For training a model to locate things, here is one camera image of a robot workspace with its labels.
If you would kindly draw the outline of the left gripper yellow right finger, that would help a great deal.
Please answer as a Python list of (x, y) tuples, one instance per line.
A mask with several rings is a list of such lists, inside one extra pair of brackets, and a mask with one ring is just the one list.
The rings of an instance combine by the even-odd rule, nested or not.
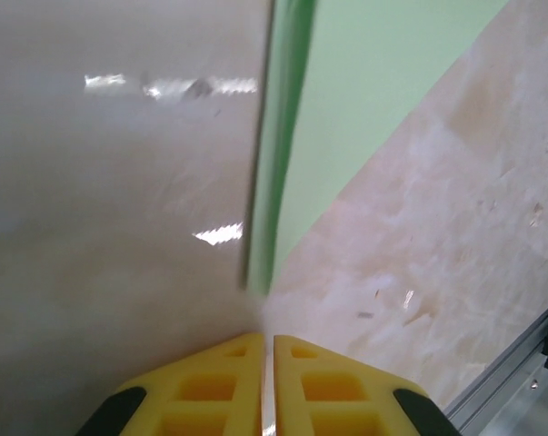
[(458, 435), (412, 381), (289, 335), (274, 336), (278, 435)]

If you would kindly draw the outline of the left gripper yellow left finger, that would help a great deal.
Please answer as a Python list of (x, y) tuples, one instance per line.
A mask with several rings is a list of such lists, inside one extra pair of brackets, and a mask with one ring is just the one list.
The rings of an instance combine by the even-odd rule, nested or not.
[(79, 435), (260, 435), (265, 345), (248, 333), (126, 381)]

